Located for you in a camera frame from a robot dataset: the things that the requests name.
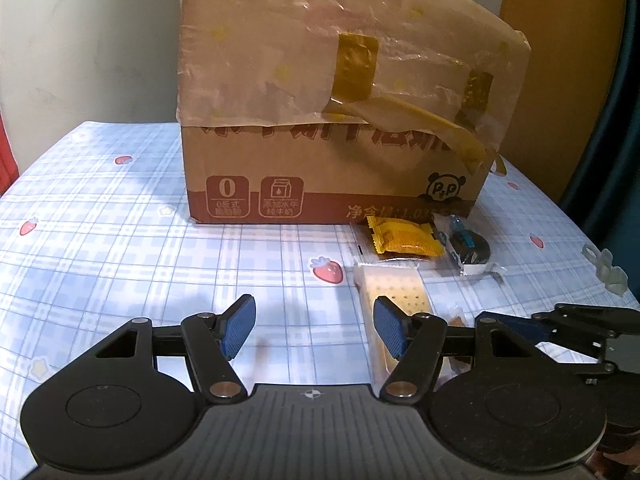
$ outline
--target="panda logo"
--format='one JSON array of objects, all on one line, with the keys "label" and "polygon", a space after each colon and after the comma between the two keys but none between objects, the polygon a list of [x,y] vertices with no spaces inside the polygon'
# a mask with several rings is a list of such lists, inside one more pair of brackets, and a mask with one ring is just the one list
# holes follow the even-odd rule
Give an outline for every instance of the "panda logo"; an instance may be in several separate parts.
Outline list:
[{"label": "panda logo", "polygon": [[439,173],[431,173],[428,180],[429,187],[420,197],[437,202],[459,200],[459,198],[457,198],[458,193],[460,193],[460,189],[466,182],[464,176],[455,176],[452,174],[441,175]]}]

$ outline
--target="tablecloth clip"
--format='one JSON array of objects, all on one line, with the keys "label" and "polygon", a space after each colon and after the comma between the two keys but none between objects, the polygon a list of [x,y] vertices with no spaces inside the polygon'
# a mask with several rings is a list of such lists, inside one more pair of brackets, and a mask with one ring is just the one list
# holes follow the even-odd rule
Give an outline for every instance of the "tablecloth clip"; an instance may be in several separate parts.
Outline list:
[{"label": "tablecloth clip", "polygon": [[612,267],[611,251],[599,251],[595,245],[587,243],[582,247],[582,254],[595,266],[596,278],[604,283],[605,288],[617,296],[623,296],[628,289],[629,278],[620,267]]}]

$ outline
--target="red strawberry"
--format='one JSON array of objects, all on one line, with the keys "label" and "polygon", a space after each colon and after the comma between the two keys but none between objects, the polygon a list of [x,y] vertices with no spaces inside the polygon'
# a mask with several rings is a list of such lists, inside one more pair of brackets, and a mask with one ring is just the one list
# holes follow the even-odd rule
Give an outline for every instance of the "red strawberry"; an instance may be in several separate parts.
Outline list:
[{"label": "red strawberry", "polygon": [[38,225],[37,218],[32,218],[30,220],[27,220],[24,224],[22,224],[22,227],[20,227],[20,236],[29,234],[31,231],[33,231],[36,228],[36,225]]},{"label": "red strawberry", "polygon": [[545,248],[545,243],[536,235],[529,235],[530,240],[535,243],[540,249]]},{"label": "red strawberry", "polygon": [[342,283],[344,279],[344,272],[342,272],[340,264],[324,256],[320,256],[318,259],[313,258],[311,269],[316,278],[333,285]]},{"label": "red strawberry", "polygon": [[121,156],[117,156],[114,162],[118,166],[121,166],[123,164],[129,164],[132,160],[133,160],[133,157],[131,155],[121,155]]}]

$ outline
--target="cardboard box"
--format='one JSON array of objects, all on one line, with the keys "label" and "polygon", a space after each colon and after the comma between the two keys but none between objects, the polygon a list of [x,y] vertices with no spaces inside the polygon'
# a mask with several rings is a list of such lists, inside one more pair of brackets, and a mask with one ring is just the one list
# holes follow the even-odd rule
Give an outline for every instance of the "cardboard box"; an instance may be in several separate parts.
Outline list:
[{"label": "cardboard box", "polygon": [[182,0],[191,216],[466,216],[528,59],[471,0]]}]

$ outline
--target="yellow wrapper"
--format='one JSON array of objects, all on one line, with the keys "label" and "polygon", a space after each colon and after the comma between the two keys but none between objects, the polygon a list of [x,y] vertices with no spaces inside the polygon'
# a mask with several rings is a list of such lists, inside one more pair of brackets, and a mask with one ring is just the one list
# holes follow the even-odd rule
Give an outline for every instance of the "yellow wrapper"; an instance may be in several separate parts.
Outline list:
[{"label": "yellow wrapper", "polygon": [[430,224],[417,224],[400,218],[367,216],[373,245],[378,254],[387,251],[420,256],[442,256],[444,247],[433,237]]}]

